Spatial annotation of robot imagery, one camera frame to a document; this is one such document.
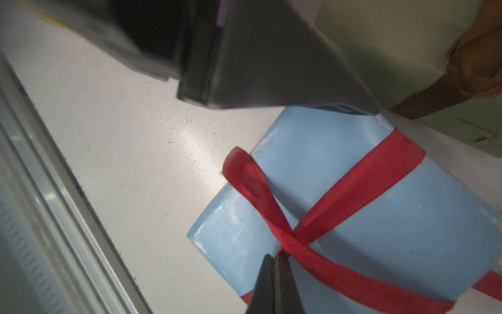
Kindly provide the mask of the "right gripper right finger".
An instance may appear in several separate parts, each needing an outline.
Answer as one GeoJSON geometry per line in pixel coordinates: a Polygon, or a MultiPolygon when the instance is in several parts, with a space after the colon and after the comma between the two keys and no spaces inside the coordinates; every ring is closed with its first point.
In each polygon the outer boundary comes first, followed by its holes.
{"type": "Polygon", "coordinates": [[[275,313],[305,314],[288,259],[289,255],[281,252],[274,261],[275,313]]]}

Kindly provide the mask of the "green gift box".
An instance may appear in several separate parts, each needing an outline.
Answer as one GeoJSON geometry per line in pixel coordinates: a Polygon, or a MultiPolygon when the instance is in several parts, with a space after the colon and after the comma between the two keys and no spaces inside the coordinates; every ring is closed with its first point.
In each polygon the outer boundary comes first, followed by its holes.
{"type": "MultiPolygon", "coordinates": [[[[325,1],[316,27],[390,110],[445,73],[450,47],[484,2],[325,1]]],[[[501,94],[471,98],[415,121],[501,156],[501,94]]]]}

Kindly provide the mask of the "red ribbon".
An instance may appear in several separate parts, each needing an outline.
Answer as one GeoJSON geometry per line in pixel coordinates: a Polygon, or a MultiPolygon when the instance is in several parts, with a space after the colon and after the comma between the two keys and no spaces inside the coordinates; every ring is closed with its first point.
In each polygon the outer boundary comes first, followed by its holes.
{"type": "Polygon", "coordinates": [[[447,313],[453,301],[434,300],[337,264],[311,249],[311,243],[335,229],[406,178],[426,160],[426,152],[394,130],[365,155],[291,227],[261,167],[240,147],[224,161],[228,183],[258,211],[285,252],[315,279],[335,292],[381,313],[447,313]]]}

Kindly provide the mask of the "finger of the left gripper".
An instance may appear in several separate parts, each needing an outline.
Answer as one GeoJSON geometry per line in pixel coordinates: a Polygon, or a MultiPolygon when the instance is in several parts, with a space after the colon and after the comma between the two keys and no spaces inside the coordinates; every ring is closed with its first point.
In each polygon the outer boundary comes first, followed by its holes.
{"type": "Polygon", "coordinates": [[[303,106],[377,115],[379,104],[289,1],[199,1],[180,100],[209,109],[303,106]]]}

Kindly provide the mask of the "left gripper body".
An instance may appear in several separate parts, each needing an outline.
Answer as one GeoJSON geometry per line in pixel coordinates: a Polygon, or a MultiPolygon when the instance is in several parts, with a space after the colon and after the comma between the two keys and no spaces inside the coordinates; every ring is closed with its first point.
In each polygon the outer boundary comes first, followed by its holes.
{"type": "Polygon", "coordinates": [[[128,68],[166,81],[180,79],[195,1],[30,1],[128,68]]]}

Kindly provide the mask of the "blue gift box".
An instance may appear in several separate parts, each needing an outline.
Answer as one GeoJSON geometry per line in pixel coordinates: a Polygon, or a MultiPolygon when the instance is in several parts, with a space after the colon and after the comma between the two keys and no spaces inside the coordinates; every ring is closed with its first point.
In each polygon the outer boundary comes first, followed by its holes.
{"type": "Polygon", "coordinates": [[[501,213],[383,116],[286,108],[188,238],[250,307],[288,258],[306,313],[447,313],[501,299],[501,213]]]}

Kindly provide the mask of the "brown ribbon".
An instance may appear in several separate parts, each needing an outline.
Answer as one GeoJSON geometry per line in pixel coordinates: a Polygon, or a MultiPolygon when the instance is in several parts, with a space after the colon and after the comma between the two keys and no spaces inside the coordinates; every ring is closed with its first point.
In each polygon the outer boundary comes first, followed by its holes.
{"type": "Polygon", "coordinates": [[[416,120],[471,98],[501,94],[501,1],[485,1],[473,25],[450,47],[445,73],[390,110],[416,120]]]}

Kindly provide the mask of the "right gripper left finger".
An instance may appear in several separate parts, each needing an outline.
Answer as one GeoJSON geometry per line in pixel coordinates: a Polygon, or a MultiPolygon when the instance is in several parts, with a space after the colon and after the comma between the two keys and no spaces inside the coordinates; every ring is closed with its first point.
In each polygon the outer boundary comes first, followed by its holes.
{"type": "Polygon", "coordinates": [[[265,255],[252,291],[246,314],[273,314],[275,312],[274,260],[265,255]]]}

